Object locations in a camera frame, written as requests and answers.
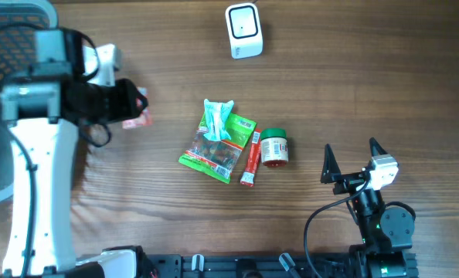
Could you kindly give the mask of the red stick sachet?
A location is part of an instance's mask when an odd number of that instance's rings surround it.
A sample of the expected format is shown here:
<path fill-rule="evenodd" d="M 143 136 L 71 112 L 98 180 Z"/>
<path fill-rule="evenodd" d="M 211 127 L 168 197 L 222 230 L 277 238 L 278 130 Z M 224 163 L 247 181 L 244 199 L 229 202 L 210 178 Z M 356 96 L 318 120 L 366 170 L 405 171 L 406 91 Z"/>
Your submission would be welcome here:
<path fill-rule="evenodd" d="M 256 129 L 253 132 L 250 153 L 246 162 L 245 170 L 241 176 L 240 184 L 248 187 L 253 187 L 255 182 L 255 174 L 260 163 L 260 134 L 262 130 Z"/>

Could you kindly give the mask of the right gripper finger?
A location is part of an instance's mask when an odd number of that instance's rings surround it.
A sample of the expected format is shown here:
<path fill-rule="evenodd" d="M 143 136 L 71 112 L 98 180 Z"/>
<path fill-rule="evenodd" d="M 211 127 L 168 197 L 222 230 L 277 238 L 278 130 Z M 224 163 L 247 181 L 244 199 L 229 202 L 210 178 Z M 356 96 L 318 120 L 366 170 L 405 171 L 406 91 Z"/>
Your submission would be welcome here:
<path fill-rule="evenodd" d="M 374 137 L 369 139 L 369 149 L 373 157 L 388 154 Z"/>
<path fill-rule="evenodd" d="M 325 145 L 324 164 L 321 172 L 321 183 L 330 184 L 341 179 L 342 173 L 335 159 L 330 144 Z"/>

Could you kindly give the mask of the green lid jar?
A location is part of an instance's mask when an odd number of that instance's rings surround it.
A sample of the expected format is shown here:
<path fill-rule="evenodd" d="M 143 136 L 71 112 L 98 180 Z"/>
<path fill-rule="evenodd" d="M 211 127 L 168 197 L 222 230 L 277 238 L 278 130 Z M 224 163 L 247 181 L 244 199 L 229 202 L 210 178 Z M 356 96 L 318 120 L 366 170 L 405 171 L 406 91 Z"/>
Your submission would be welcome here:
<path fill-rule="evenodd" d="M 267 128 L 260 134 L 263 165 L 269 168 L 285 166 L 289 161 L 287 133 L 281 128 Z"/>

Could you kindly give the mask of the teal white wipes packet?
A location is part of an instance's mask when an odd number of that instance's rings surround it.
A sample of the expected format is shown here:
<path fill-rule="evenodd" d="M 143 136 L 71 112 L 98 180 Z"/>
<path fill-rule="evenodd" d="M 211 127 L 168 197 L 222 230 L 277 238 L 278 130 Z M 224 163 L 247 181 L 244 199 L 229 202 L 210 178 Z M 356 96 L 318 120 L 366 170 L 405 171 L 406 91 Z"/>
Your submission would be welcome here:
<path fill-rule="evenodd" d="M 205 99 L 203 103 L 208 127 L 208 132 L 204 134 L 204 137 L 209 141 L 229 140 L 231 136 L 226 130 L 226 121 L 233 109 L 234 101 L 221 103 Z"/>

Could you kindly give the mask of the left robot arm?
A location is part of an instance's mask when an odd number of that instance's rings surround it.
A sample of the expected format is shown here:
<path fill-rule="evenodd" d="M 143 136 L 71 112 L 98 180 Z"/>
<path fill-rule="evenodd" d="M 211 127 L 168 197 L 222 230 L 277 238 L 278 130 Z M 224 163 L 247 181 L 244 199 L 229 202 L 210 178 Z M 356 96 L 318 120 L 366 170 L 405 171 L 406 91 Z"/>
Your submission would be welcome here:
<path fill-rule="evenodd" d="M 72 29 L 35 34 L 35 63 L 6 79 L 0 124 L 12 140 L 12 228 L 2 263 L 5 277 L 140 277 L 139 246 L 104 250 L 78 260 L 70 201 L 77 142 L 87 125 L 108 127 L 139 117 L 146 97 L 128 79 L 93 83 L 83 44 Z"/>

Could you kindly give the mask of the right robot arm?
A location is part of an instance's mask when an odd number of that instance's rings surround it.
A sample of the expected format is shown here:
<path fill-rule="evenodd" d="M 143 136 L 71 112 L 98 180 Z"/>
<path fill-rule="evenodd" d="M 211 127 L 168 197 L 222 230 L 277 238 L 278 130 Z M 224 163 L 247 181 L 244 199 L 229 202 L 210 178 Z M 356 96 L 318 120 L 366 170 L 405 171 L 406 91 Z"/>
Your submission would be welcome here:
<path fill-rule="evenodd" d="M 362 236 L 351 246 L 356 277 L 418 277 L 413 246 L 416 213 L 402 202 L 384 202 L 381 189 L 399 172 L 398 161 L 375 138 L 369 139 L 371 158 L 361 171 L 343 174 L 330 145 L 325 145 L 321 183 L 333 184 L 333 194 L 347 194 L 348 210 Z"/>

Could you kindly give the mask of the small red orange box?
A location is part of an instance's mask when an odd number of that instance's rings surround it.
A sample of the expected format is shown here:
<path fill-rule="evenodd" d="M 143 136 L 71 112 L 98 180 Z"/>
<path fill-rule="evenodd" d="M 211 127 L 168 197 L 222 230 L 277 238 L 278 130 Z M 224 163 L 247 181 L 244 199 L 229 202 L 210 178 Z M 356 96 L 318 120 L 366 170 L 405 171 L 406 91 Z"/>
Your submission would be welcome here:
<path fill-rule="evenodd" d="M 138 87 L 139 92 L 147 98 L 148 90 L 144 87 Z M 142 102 L 137 100 L 138 108 L 141 108 Z M 146 107 L 143 109 L 139 117 L 130 120 L 122 121 L 122 127 L 125 130 L 135 129 L 138 127 L 146 127 L 152 125 L 152 118 L 149 109 Z"/>

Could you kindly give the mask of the green gummy candy bag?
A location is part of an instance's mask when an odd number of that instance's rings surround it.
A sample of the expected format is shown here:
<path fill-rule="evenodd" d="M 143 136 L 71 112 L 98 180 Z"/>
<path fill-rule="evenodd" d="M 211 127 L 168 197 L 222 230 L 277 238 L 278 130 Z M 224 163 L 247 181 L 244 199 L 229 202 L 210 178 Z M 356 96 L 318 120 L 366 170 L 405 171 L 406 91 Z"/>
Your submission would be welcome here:
<path fill-rule="evenodd" d="M 255 121 L 231 113 L 225 126 L 231 138 L 209 141 L 204 137 L 209 128 L 203 114 L 191 147 L 181 155 L 178 162 L 229 184 L 233 169 L 256 127 Z"/>

